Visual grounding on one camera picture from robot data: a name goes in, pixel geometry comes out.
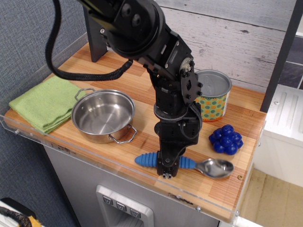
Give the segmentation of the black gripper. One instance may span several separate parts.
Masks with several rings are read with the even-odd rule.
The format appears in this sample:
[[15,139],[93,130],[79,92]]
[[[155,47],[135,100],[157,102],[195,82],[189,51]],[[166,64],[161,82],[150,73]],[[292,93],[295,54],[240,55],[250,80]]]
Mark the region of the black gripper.
[[202,128],[202,118],[193,113],[187,114],[176,122],[161,120],[155,126],[160,139],[160,156],[157,157],[157,174],[165,174],[169,167],[169,178],[176,177],[179,163],[175,163],[187,147],[198,143]]

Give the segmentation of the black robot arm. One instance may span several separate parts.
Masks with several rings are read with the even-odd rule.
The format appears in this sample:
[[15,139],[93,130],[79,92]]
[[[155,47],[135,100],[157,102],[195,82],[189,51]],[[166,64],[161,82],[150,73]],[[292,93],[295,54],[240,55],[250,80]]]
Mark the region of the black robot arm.
[[89,16],[105,30],[109,46],[120,56],[140,63],[155,89],[154,113],[159,119],[157,173],[177,175],[186,148],[198,143],[202,128],[202,84],[194,72],[190,48],[166,24],[153,0],[83,0]]

